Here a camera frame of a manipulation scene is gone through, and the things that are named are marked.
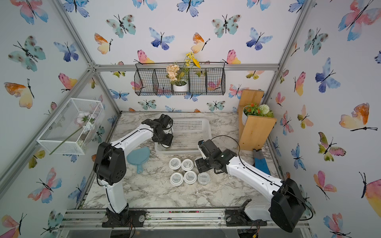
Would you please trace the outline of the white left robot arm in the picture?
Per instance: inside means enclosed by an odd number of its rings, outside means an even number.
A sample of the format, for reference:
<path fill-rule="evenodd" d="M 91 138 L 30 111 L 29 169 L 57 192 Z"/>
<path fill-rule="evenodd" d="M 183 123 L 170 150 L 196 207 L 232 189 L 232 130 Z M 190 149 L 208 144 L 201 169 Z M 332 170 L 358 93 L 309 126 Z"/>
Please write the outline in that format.
<path fill-rule="evenodd" d="M 173 135 L 168 133 L 173 119 L 162 114 L 157 119 L 146 119 L 135 130 L 111 143 L 99 144 L 93 170 L 99 186 L 105 188 L 108 199 L 108 218 L 125 223 L 129 218 L 129 206 L 124 196 L 122 179 L 126 174 L 126 156 L 145 141 L 172 145 Z"/>

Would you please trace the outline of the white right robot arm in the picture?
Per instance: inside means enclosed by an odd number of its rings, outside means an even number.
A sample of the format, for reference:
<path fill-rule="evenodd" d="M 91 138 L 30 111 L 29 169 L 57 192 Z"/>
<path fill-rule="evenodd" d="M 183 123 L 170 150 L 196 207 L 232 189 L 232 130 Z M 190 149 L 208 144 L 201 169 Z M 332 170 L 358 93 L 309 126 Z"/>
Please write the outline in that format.
<path fill-rule="evenodd" d="M 211 139 L 199 141 L 198 149 L 202 155 L 195 161 L 199 173 L 213 170 L 215 174 L 236 177 L 269 201 L 268 205 L 260 206 L 252 205 L 252 200 L 247 199 L 238 209 L 228 209 L 225 212 L 227 226 L 260 227 L 272 221 L 288 233 L 294 231 L 308 209 L 295 181 L 272 177 L 245 162 L 239 153 L 230 149 L 221 151 Z"/>

